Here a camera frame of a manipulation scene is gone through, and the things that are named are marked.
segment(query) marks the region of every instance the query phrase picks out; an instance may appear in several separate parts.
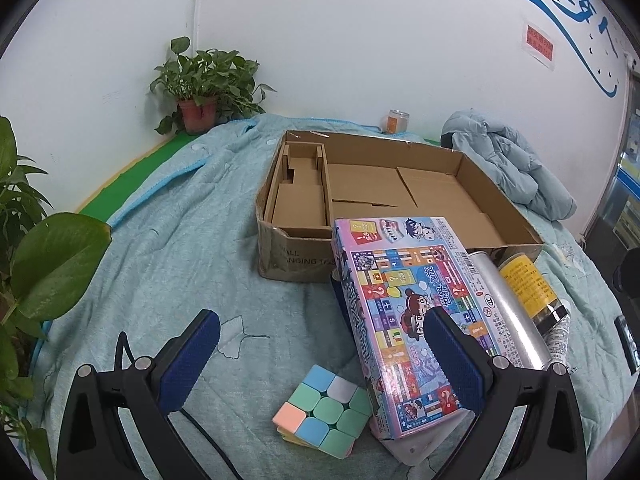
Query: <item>green mat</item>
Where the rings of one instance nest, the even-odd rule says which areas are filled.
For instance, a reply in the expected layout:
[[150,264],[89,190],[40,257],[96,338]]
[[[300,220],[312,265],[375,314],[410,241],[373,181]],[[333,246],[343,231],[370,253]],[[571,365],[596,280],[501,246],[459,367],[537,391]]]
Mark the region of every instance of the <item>green mat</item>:
[[137,161],[136,164],[121,173],[116,180],[98,193],[80,212],[106,222],[160,164],[171,158],[175,152],[189,144],[193,139],[195,137],[179,135],[159,146],[153,153]]

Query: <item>white wall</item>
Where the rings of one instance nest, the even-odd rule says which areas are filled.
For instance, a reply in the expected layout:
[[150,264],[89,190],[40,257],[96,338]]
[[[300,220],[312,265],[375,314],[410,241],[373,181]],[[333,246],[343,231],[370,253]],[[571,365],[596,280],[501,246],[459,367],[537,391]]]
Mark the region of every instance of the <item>white wall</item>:
[[148,84],[169,40],[192,34],[193,11],[194,0],[40,0],[18,30],[0,59],[0,113],[49,171],[33,184],[57,210],[162,141]]
[[[551,0],[543,1],[553,7]],[[586,226],[604,191],[626,106],[622,50],[630,45],[599,0],[590,24],[556,14],[587,52],[594,73],[604,71],[597,75],[603,86],[610,89],[619,81],[613,98],[551,19],[528,0],[198,0],[197,5],[198,46],[236,48],[257,59],[258,80],[278,90],[269,95],[268,111],[378,124],[389,108],[400,108],[411,114],[412,131],[439,138],[453,111],[474,107],[519,128],[567,186],[578,203],[566,222],[574,235]],[[606,34],[598,32],[602,16],[619,41],[619,59]],[[553,71],[523,51],[526,21],[554,40]]]

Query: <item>barcode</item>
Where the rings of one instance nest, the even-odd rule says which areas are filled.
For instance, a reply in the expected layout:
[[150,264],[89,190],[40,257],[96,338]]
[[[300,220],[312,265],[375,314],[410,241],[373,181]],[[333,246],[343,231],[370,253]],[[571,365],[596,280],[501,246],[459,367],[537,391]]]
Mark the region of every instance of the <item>barcode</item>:
[[473,262],[471,261],[471,258],[469,257],[468,254],[465,253],[459,253],[460,256],[462,256],[462,259],[465,261],[466,266],[469,268],[469,270],[471,270],[472,274],[477,274],[478,271],[476,270],[476,268],[474,267]]

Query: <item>terracotta pot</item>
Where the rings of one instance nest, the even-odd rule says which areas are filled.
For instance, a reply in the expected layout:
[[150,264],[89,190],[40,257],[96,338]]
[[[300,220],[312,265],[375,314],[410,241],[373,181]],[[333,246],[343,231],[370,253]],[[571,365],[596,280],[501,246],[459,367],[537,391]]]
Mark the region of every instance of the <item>terracotta pot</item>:
[[198,106],[193,99],[178,101],[182,110],[184,129],[188,134],[205,134],[216,125],[216,98],[210,97],[202,106]]

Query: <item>blue square tile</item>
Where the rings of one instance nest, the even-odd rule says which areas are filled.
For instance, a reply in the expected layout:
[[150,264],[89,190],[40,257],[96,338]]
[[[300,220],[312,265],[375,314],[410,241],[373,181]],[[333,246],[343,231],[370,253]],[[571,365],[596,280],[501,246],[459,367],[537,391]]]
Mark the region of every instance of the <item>blue square tile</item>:
[[296,431],[296,437],[307,441],[312,446],[318,447],[322,444],[327,433],[329,433],[329,427],[322,420],[310,416],[302,421]]
[[318,365],[313,365],[302,382],[319,392],[325,392],[328,390],[331,381],[334,380],[334,377],[335,374],[329,370],[325,370]]

